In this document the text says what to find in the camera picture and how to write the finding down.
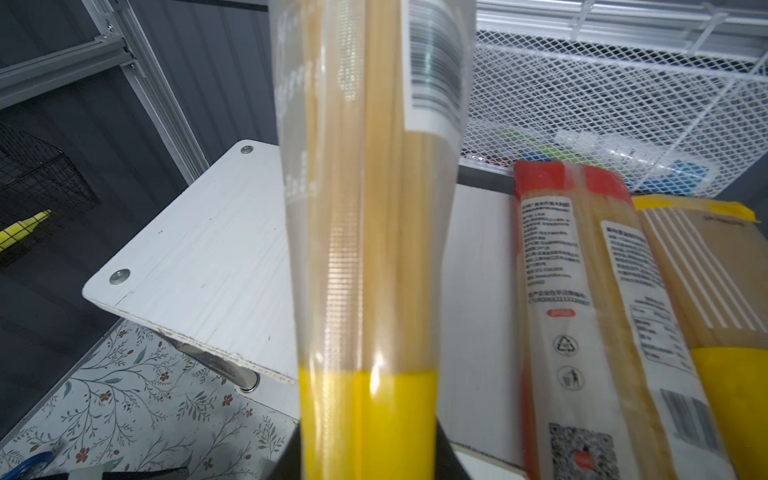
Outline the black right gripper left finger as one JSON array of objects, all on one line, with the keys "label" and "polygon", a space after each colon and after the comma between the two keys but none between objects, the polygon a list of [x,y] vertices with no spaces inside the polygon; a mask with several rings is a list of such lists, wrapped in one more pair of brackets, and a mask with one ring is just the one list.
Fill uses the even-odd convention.
[{"label": "black right gripper left finger", "polygon": [[299,428],[295,428],[277,462],[269,467],[264,479],[301,480],[302,479],[302,442]]}]

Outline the yellow pasta bag tan window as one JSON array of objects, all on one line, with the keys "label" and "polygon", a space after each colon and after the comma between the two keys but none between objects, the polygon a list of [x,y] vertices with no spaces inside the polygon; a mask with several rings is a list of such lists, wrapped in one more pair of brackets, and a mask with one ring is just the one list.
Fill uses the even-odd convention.
[{"label": "yellow pasta bag tan window", "polygon": [[767,240],[738,202],[633,199],[725,447],[767,476]]}]

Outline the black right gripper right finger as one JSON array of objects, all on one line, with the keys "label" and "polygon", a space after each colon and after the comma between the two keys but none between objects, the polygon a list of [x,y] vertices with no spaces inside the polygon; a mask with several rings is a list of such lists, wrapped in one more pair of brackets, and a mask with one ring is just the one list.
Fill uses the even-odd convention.
[{"label": "black right gripper right finger", "polygon": [[470,480],[468,472],[462,466],[454,452],[440,422],[436,424],[435,441],[435,480]]}]

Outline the red yellow spaghetti bag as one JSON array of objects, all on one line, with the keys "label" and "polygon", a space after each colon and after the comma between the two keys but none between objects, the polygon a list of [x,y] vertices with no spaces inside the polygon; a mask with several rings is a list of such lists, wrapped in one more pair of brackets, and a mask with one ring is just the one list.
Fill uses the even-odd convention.
[{"label": "red yellow spaghetti bag", "polygon": [[520,161],[514,182],[527,475],[734,478],[622,177]]}]

